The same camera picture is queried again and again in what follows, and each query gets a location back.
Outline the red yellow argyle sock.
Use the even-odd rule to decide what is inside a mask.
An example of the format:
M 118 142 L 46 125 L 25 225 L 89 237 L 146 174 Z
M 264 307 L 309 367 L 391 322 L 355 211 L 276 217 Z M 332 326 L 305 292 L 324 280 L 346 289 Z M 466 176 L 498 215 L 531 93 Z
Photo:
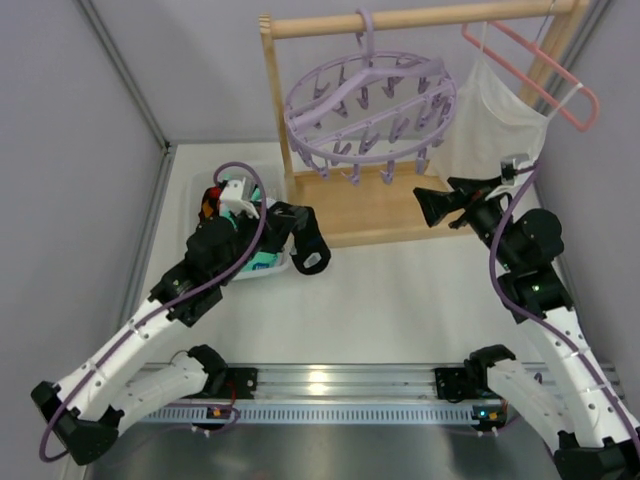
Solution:
M 200 209 L 198 219 L 200 223 L 213 219 L 219 215 L 220 195 L 223 189 L 218 186 L 212 186 L 205 190 L 200 201 Z

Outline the mint green sock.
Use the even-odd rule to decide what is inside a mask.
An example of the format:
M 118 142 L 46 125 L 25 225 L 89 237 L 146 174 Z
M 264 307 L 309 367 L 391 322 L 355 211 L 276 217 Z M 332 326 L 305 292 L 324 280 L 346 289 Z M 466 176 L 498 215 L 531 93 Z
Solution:
M 231 175 L 224 175 L 222 177 L 220 187 L 224 189 L 229 180 L 242 178 L 253 180 L 256 184 L 252 202 L 258 210 L 258 213 L 261 211 L 263 201 L 266 201 L 266 208 L 269 209 L 278 200 L 278 197 L 272 198 L 269 196 L 269 193 L 274 193 L 273 189 L 260 189 L 256 182 L 255 175 L 251 173 L 240 174 L 237 168 L 232 171 Z M 234 216 L 224 206 L 222 206 L 221 203 L 219 214 L 230 220 L 237 230 L 240 229 L 241 215 Z M 236 279 L 244 280 L 279 273 L 286 268 L 286 261 L 284 260 L 282 249 L 283 247 L 267 247 L 266 245 L 258 246 L 256 252 L 240 270 Z

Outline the black sport sock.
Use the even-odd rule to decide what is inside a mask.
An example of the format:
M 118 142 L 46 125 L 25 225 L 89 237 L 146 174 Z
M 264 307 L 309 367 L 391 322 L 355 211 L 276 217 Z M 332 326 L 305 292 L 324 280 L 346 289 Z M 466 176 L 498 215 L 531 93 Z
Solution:
M 314 209 L 291 205 L 290 212 L 296 220 L 292 229 L 294 250 L 291 253 L 295 268 L 308 276 L 323 272 L 331 260 L 331 250 L 321 234 Z

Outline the purple round clip hanger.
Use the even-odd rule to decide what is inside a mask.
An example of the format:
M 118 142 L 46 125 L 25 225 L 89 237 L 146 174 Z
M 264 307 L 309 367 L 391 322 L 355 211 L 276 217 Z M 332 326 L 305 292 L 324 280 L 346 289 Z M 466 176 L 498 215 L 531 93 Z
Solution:
M 453 122 L 456 82 L 440 57 L 378 49 L 371 13 L 357 14 L 365 26 L 355 35 L 357 53 L 314 68 L 287 94 L 289 147 L 323 178 L 345 168 L 353 185 L 369 165 L 390 184 L 397 164 L 408 159 L 423 175 Z

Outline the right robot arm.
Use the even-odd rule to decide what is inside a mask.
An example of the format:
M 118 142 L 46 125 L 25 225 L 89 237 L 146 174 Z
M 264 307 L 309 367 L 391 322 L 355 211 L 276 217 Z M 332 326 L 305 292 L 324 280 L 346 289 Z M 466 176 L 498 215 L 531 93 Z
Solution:
M 512 213 L 520 194 L 499 178 L 452 178 L 451 191 L 416 187 L 413 195 L 428 226 L 457 213 L 452 229 L 470 227 L 490 250 L 490 275 L 504 307 L 532 342 L 560 395 L 554 397 L 506 346 L 472 352 L 464 362 L 461 395 L 493 394 L 536 431 L 563 479 L 636 479 L 639 422 L 605 376 L 581 330 L 573 299 L 553 262 L 564 250 L 562 226 L 552 212 Z

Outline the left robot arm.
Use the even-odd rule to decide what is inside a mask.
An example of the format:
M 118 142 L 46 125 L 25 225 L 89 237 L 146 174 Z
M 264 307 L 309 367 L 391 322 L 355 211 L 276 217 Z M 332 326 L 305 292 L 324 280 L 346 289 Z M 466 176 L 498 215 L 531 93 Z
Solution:
M 31 398 L 79 466 L 100 459 L 133 424 L 184 397 L 216 394 L 228 365 L 202 344 L 163 369 L 137 379 L 154 353 L 186 333 L 222 299 L 222 289 L 255 253 L 283 249 L 289 239 L 309 254 L 320 238 L 315 212 L 277 201 L 256 216 L 209 217 L 186 241 L 183 259 L 151 289 L 135 314 L 92 357 L 57 382 L 40 382 Z

